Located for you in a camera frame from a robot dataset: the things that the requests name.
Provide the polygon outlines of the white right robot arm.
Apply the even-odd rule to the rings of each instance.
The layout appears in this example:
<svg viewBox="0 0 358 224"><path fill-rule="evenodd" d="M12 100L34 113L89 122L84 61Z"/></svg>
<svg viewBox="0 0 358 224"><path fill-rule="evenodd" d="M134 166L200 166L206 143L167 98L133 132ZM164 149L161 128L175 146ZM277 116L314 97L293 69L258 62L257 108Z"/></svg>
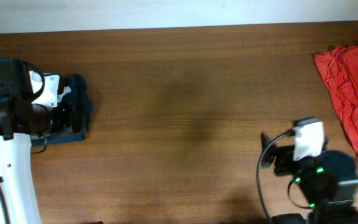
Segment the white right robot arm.
<svg viewBox="0 0 358 224"><path fill-rule="evenodd" d="M256 180L266 222L358 224L358 209L354 206L358 175L354 159L341 151L326 149L328 140L325 139L320 155L294 161L294 145L276 145L279 139L294 135L290 130L274 139L270 139L265 133L260 134L262 153L257 165ZM308 204L299 205L294 200L291 203L298 208L310 210L306 218L299 213L269 215L262 196L260 170L270 166L274 166L273 172L277 177L291 176L287 186L289 200L291 187L299 187Z"/></svg>

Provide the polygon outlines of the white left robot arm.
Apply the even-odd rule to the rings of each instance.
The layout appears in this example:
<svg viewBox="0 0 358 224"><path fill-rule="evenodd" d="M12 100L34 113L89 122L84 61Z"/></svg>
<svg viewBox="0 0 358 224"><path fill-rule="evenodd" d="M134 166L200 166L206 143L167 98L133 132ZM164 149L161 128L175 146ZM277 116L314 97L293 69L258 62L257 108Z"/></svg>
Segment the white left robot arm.
<svg viewBox="0 0 358 224"><path fill-rule="evenodd" d="M80 75L31 76L33 101L0 94L0 223L41 223L32 178L32 147L83 141L93 104Z"/></svg>

